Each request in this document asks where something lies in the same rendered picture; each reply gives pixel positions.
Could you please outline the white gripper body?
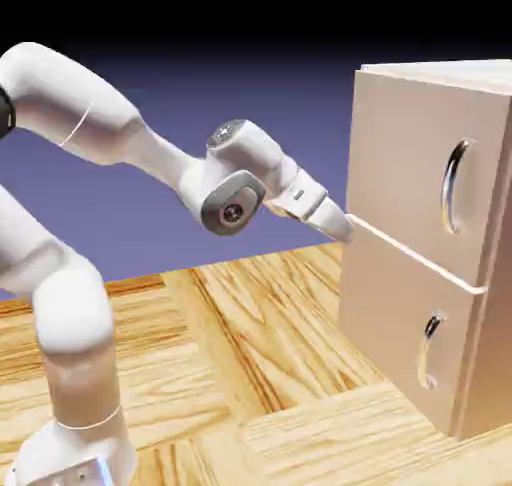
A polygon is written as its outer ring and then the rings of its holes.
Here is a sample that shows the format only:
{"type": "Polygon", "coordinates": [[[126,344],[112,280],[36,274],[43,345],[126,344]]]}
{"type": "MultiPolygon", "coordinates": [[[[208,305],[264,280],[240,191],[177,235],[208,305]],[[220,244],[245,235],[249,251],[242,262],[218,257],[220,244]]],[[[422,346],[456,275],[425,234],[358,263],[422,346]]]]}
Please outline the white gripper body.
{"type": "Polygon", "coordinates": [[[270,205],[270,211],[280,217],[288,217],[323,233],[334,241],[349,242],[353,225],[341,208],[327,196],[313,212],[301,219],[286,209],[270,205]]]}

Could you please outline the large light wood cabinet door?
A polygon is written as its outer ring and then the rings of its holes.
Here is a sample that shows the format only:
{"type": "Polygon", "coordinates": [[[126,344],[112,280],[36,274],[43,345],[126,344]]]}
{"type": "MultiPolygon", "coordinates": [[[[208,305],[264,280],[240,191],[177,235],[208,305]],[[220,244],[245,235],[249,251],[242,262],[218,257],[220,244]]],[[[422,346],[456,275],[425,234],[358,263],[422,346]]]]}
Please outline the large light wood cabinet door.
{"type": "Polygon", "coordinates": [[[473,287],[487,281],[512,151],[512,72],[498,61],[366,65],[354,84],[347,209],[473,287]],[[454,212],[440,190],[453,148],[454,212]]]}

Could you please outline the small light wood cabinet door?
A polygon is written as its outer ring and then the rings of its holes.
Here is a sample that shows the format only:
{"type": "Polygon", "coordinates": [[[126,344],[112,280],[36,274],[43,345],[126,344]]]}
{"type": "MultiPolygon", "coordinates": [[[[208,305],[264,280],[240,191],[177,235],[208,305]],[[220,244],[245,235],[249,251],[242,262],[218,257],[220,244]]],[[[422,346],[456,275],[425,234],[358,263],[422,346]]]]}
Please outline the small light wood cabinet door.
{"type": "Polygon", "coordinates": [[[468,327],[484,298],[358,227],[343,251],[339,326],[441,432],[451,434],[468,327]],[[425,325],[444,316],[429,350],[432,390],[417,380],[425,325]]]}

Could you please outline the light wood cabinet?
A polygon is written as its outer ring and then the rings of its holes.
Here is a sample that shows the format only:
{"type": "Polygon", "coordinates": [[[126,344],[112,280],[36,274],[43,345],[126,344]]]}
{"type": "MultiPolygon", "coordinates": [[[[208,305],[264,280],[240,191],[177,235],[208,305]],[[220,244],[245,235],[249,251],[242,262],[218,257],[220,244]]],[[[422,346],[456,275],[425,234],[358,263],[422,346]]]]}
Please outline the light wood cabinet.
{"type": "Polygon", "coordinates": [[[512,61],[355,75],[338,324],[441,432],[512,422],[512,61]]]}

